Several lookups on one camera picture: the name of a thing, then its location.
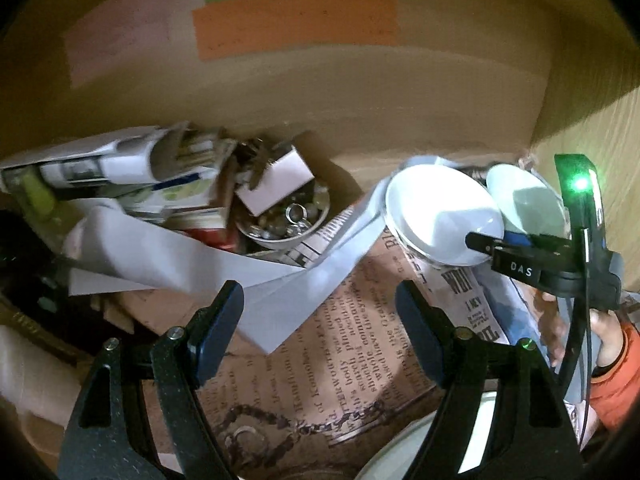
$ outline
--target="metal screw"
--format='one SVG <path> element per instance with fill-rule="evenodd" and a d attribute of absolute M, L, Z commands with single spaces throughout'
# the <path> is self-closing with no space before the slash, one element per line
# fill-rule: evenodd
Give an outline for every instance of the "metal screw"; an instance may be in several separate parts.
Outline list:
<path fill-rule="evenodd" d="M 119 344 L 120 342 L 118 341 L 118 339 L 116 337 L 112 337 L 111 339 L 107 339 L 107 341 L 104 342 L 104 349 L 108 351 L 115 350 Z"/>
<path fill-rule="evenodd" d="M 538 345 L 536 345 L 536 342 L 533 341 L 533 339 L 531 339 L 530 337 L 523 337 L 518 341 L 518 344 L 522 346 L 525 350 L 535 350 L 536 348 L 538 348 Z"/>
<path fill-rule="evenodd" d="M 167 333 L 166 336 L 171 340 L 171 341 L 178 341 L 178 339 L 182 339 L 184 336 L 184 329 L 181 326 L 174 326 L 171 327 Z"/>
<path fill-rule="evenodd" d="M 473 331 L 466 326 L 457 326 L 453 331 L 453 335 L 462 341 L 468 341 L 474 336 Z"/>

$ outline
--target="orange paper strip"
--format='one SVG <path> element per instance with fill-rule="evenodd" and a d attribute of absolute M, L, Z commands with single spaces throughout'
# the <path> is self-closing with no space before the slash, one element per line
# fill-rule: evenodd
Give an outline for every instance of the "orange paper strip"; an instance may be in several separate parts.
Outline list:
<path fill-rule="evenodd" d="M 193 11 L 201 60 L 301 44 L 397 45 L 396 0 L 224 0 Z"/>

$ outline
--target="ring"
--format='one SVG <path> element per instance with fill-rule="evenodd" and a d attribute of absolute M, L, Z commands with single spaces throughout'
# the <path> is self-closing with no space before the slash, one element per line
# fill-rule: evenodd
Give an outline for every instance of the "ring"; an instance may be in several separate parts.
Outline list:
<path fill-rule="evenodd" d="M 300 222 L 300 220 L 295 221 L 291 218 L 291 211 L 294 207 L 299 207 L 302 210 L 302 219 L 306 220 L 306 207 L 300 204 L 291 204 L 284 211 L 284 216 L 287 219 L 287 221 L 289 221 L 290 224 L 297 224 L 298 222 Z"/>

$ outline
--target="person's arm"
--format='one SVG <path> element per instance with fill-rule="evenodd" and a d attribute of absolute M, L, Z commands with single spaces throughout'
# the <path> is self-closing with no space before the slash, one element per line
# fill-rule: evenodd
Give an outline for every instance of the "person's arm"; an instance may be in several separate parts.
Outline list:
<path fill-rule="evenodd" d="M 606 336 L 615 336 L 615 330 L 612 324 Z M 628 323 L 618 325 L 617 330 L 623 337 L 622 351 L 604 373 L 597 374 L 596 370 L 591 380 L 591 405 L 608 430 L 615 430 L 622 423 L 640 392 L 640 335 Z"/>

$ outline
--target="orange sleeve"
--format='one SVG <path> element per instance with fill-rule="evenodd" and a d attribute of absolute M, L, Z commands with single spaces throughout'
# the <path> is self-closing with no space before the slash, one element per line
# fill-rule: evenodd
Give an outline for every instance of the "orange sleeve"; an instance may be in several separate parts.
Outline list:
<path fill-rule="evenodd" d="M 615 430 L 640 392 L 640 335 L 622 324 L 625 343 L 622 356 L 606 374 L 591 380 L 591 406 L 608 430 Z"/>

